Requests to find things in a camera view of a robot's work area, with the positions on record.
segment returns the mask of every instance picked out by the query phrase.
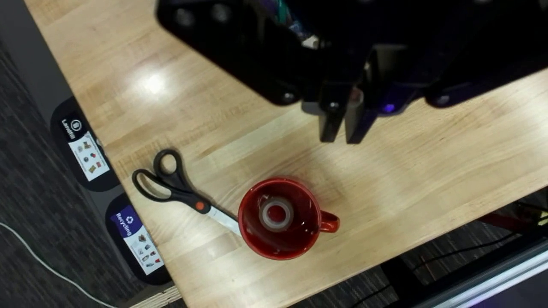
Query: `dark floor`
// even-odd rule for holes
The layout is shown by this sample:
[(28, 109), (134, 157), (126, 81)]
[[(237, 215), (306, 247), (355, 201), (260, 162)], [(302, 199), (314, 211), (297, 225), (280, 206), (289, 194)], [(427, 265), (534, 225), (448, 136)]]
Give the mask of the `dark floor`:
[[(124, 275), (107, 237), (63, 165), (9, 56), (0, 45), (0, 220), (16, 229), (56, 270), (97, 297), (117, 304), (143, 288)], [(431, 256), (504, 235), (482, 222), (467, 223), (403, 254), (408, 266)], [(71, 285), (42, 270), (6, 230), (0, 229), (0, 306), (95, 306)], [(422, 282), (460, 266), (496, 246), (456, 253), (415, 270)], [(385, 306), (397, 299), (378, 266), (340, 282), (294, 306)]]

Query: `blue label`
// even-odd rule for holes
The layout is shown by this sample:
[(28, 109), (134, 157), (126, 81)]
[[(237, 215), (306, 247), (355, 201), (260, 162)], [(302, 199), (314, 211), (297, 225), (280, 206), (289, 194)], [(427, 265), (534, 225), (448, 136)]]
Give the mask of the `blue label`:
[(109, 218), (117, 227), (117, 232), (121, 234), (121, 237), (129, 237), (141, 227), (141, 222), (131, 205), (123, 206), (119, 211), (116, 211)]

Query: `red cup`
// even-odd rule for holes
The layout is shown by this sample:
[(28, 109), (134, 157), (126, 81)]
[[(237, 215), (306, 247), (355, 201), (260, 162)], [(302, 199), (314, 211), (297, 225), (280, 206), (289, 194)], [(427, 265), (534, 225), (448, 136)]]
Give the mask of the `red cup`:
[(241, 237), (254, 253), (287, 259), (307, 251), (319, 232), (335, 232), (338, 217), (319, 210), (301, 182), (268, 177), (244, 193), (237, 223)]

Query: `sticker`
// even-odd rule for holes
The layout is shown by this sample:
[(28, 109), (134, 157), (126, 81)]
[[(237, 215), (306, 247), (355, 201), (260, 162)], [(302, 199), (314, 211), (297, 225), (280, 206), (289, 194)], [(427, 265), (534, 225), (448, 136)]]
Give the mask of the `sticker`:
[(111, 215), (109, 218), (114, 222), (124, 244), (129, 247), (131, 254), (134, 256), (136, 263), (140, 265), (145, 275), (164, 265), (155, 244), (150, 239), (148, 230), (141, 225), (131, 205), (123, 206), (117, 213)]
[(109, 170), (90, 131), (85, 131), (80, 138), (68, 141), (68, 146), (80, 164), (87, 181), (92, 181)]

